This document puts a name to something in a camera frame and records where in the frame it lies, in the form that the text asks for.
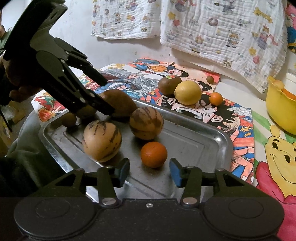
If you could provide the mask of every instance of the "red shirt drawing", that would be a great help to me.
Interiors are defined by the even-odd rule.
[[[271,177],[268,164],[260,162],[256,168],[257,188],[280,202],[284,208],[285,217],[278,237],[283,241],[296,241],[296,196],[286,198],[279,186]]]

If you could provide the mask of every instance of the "metal screw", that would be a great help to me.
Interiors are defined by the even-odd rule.
[[[186,197],[182,200],[182,202],[186,205],[193,205],[197,203],[197,199],[194,197]]]
[[[115,203],[116,203],[116,200],[114,198],[112,198],[112,197],[105,197],[102,200],[102,204],[108,205],[108,206],[113,205]]]

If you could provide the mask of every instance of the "winnie the pooh drawing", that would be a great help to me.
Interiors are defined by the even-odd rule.
[[[278,237],[296,240],[296,142],[280,138],[280,130],[270,126],[271,137],[265,144],[266,162],[256,168],[257,188],[277,199],[284,208],[285,218]]]

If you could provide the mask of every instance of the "green cloth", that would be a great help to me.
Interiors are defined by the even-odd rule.
[[[11,33],[11,31],[5,32],[3,37],[0,38],[0,49],[4,48],[4,45],[5,45],[6,41],[8,40],[10,33]]]

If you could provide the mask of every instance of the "cartoon poster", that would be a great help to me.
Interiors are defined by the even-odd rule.
[[[288,49],[296,53],[296,7],[287,3],[286,27],[288,32]]]
[[[285,217],[278,237],[296,240],[296,136],[284,133],[265,118],[252,111],[255,121],[255,185],[282,205]]]
[[[40,91],[32,100],[32,105],[38,114],[41,123],[45,123],[53,117],[66,111],[66,108],[56,101],[45,90]]]
[[[105,86],[99,86],[86,75],[79,79],[88,89],[100,94],[108,89],[119,89],[129,96],[182,113],[202,122],[215,126],[233,141],[231,172],[241,179],[252,183],[254,167],[254,129],[250,108],[244,108],[232,101],[224,100],[220,106],[212,106],[209,94],[219,81],[220,75],[202,70],[185,68],[174,63],[141,58],[130,64],[111,64],[99,70],[107,79]],[[175,98],[163,95],[157,88],[158,81],[164,76],[179,76],[183,81],[196,82],[202,97],[191,106],[180,104]],[[207,83],[207,76],[213,76],[214,84]],[[64,107],[48,95],[40,92],[32,104],[41,122],[46,122],[64,111]]]

